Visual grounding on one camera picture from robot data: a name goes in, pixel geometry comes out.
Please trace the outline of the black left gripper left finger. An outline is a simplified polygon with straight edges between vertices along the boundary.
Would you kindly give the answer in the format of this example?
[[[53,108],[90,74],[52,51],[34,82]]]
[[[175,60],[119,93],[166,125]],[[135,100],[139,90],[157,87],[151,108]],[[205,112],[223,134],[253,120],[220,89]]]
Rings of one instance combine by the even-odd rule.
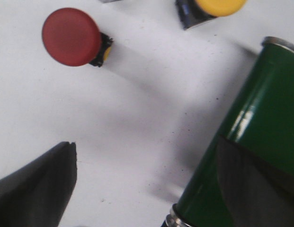
[[[0,227],[59,226],[76,181],[76,145],[61,142],[0,179]]]

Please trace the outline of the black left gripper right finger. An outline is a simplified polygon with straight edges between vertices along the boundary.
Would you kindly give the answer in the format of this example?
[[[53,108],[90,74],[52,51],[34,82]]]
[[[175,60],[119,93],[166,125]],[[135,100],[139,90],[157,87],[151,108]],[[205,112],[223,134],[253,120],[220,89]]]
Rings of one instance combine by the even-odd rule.
[[[294,176],[220,137],[217,177],[236,227],[294,227]]]

